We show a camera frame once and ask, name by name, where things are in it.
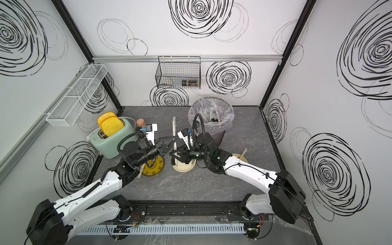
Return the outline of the bamboo chopsticks pair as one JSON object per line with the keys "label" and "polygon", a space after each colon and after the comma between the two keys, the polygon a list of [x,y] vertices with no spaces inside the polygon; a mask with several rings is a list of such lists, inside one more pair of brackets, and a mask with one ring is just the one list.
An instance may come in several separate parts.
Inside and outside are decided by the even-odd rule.
{"label": "bamboo chopsticks pair", "polygon": [[245,156],[245,154],[246,154],[247,151],[248,151],[248,149],[245,148],[244,151],[242,152],[242,154],[240,155],[239,160],[246,161],[246,159],[245,159],[244,156]]}

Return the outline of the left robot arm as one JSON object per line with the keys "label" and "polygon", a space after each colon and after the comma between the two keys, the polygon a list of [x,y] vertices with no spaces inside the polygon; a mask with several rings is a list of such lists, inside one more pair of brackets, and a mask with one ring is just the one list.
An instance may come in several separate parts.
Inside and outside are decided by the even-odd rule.
{"label": "left robot arm", "polygon": [[137,142],[128,141],[133,136],[134,133],[118,143],[121,161],[107,169],[99,180],[55,202],[39,203],[27,227],[26,241],[34,245],[64,245],[102,222],[118,216],[128,220],[133,209],[123,196],[115,196],[98,206],[95,203],[132,182],[139,175],[140,166],[159,155],[164,156],[178,140],[177,136],[163,137],[142,149]]}

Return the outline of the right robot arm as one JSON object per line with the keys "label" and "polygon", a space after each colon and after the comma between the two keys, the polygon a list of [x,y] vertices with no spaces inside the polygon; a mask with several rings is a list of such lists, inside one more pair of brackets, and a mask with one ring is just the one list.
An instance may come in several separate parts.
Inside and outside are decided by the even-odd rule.
{"label": "right robot arm", "polygon": [[211,172],[241,179],[262,191],[261,195],[247,194],[242,200],[238,211],[245,219],[274,214],[294,224],[300,217],[306,195],[288,171],[282,169],[276,172],[246,163],[219,148],[208,133],[192,137],[191,131],[183,130],[174,138],[185,143],[182,148],[170,153],[178,161],[184,164],[192,160],[204,161]]}

